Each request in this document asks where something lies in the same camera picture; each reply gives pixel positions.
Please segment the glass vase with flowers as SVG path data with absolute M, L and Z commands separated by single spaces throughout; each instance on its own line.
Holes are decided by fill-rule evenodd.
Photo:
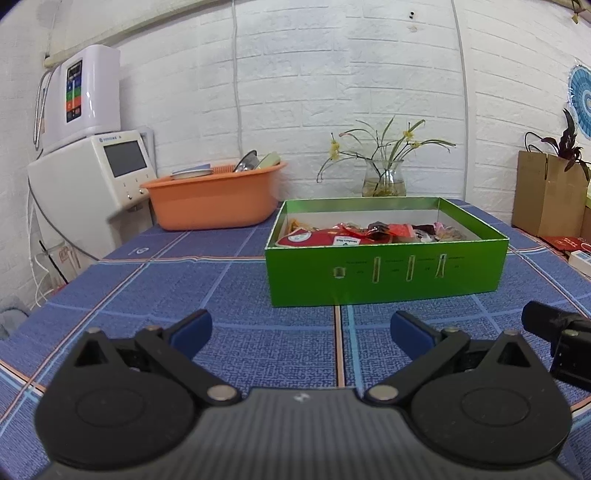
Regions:
M 399 170 L 408 156 L 424 147 L 439 147 L 450 153 L 457 146 L 441 138 L 418 138 L 416 132 L 425 125 L 425 119 L 409 122 L 404 130 L 392 132 L 394 119 L 393 116 L 381 129 L 367 121 L 356 120 L 353 128 L 338 135 L 332 133 L 328 158 L 318 169 L 315 182 L 322 183 L 325 174 L 342 163 L 363 162 L 366 168 L 363 197 L 406 196 L 406 184 Z

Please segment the pale green dish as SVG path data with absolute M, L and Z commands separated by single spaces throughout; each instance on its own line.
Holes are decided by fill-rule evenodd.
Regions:
M 270 152 L 263 157 L 262 160 L 259 161 L 259 165 L 257 165 L 256 169 L 266 169 L 280 164 L 280 155 L 276 152 Z

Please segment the green cardboard box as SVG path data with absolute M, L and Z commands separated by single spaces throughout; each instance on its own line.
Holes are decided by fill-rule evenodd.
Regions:
M 412 225 L 416 240 L 276 246 L 298 228 L 339 229 L 369 238 L 368 226 L 375 222 Z M 493 291 L 508 247 L 504 234 L 443 198 L 337 198 L 284 202 L 264 255 L 274 306 L 332 306 Z

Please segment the dark red leafy plant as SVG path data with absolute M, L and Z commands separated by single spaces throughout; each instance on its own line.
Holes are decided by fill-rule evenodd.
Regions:
M 565 172 L 568 172 L 576 165 L 579 165 L 586 181 L 590 182 L 590 165 L 588 162 L 584 161 L 582 155 L 583 148 L 577 144 L 575 121 L 572 114 L 566 108 L 563 109 L 563 113 L 566 119 L 566 128 L 562 132 L 559 141 L 551 136 L 542 137 L 535 132 L 528 131 L 524 135 L 525 149 L 527 152 L 535 151 L 537 153 L 542 153 L 542 150 L 539 147 L 528 141 L 528 137 L 533 136 L 539 143 L 549 145 L 556 156 L 565 161 Z

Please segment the metal bowl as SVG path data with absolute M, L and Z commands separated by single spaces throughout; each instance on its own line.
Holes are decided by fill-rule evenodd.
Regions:
M 242 159 L 238 161 L 235 165 L 235 169 L 233 172 L 245 172 L 245 171 L 252 171 L 259 166 L 259 157 L 257 157 L 256 150 L 250 150 L 247 152 Z

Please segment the large red snack bag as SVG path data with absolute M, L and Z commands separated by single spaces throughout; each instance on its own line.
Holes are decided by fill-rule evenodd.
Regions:
M 334 229 L 307 230 L 298 228 L 293 232 L 283 235 L 276 241 L 277 247 L 308 248 L 327 246 L 358 246 L 372 245 L 374 241 L 369 238 L 354 236 L 349 232 Z

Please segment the white water purifier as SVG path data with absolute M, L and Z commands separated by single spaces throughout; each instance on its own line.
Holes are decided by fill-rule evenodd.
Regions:
M 90 45 L 61 63 L 49 81 L 41 147 L 45 154 L 121 128 L 120 51 Z

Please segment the small red snack packet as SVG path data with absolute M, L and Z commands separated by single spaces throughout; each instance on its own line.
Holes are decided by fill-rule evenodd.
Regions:
M 385 224 L 375 222 L 368 226 L 368 237 L 376 243 L 409 243 L 416 240 L 415 231 L 409 224 Z

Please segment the white appliance with screen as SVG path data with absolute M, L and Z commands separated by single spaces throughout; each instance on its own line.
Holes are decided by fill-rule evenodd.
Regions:
M 45 246 L 67 245 L 80 268 L 153 225 L 156 178 L 149 129 L 93 135 L 28 165 L 28 182 Z

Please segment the brown paper bag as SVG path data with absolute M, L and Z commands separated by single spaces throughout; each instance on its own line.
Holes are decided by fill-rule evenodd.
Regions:
M 554 155 L 520 151 L 511 225 L 537 237 L 578 237 L 587 199 L 580 166 Z

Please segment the orange plastic basin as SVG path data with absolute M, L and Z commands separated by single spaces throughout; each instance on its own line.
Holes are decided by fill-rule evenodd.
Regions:
M 286 162 L 245 172 L 187 179 L 164 177 L 142 185 L 158 225 L 167 231 L 246 227 L 265 221 L 280 202 Z

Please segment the blue round wall decoration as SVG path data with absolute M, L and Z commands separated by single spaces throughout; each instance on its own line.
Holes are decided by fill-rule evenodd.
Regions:
M 568 101 L 579 129 L 587 137 L 590 137 L 590 91 L 590 69 L 584 65 L 576 65 L 568 78 Z

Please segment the red booklet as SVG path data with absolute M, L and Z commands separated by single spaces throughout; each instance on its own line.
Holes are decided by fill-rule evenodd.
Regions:
M 552 248 L 565 254 L 575 251 L 591 253 L 591 244 L 580 237 L 550 236 L 543 237 L 542 240 Z

